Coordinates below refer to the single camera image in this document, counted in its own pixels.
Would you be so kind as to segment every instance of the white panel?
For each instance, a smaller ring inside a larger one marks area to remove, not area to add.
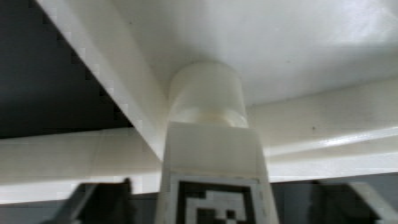
[[[224,62],[247,105],[398,75],[396,0],[112,0],[169,90],[181,67]]]
[[[398,79],[249,109],[274,181],[396,172]]]
[[[0,203],[60,200],[87,181],[133,181],[158,191],[160,161],[135,129],[0,141]]]
[[[165,96],[114,4],[107,0],[39,0],[39,4],[162,158]]]

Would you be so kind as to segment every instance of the black surface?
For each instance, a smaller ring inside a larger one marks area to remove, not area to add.
[[[0,138],[128,127],[35,1],[0,1]]]
[[[348,184],[314,184],[309,223],[375,224],[377,213]]]
[[[55,218],[43,224],[133,224],[131,182],[80,184]]]

